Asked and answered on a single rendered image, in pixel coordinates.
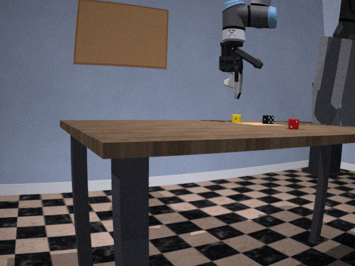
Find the red die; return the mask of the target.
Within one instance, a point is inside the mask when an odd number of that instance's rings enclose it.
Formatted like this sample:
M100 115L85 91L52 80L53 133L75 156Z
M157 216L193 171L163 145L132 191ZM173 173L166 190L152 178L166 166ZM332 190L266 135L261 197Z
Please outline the red die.
M288 128L289 129L298 130L298 128L299 128L299 119L289 119Z

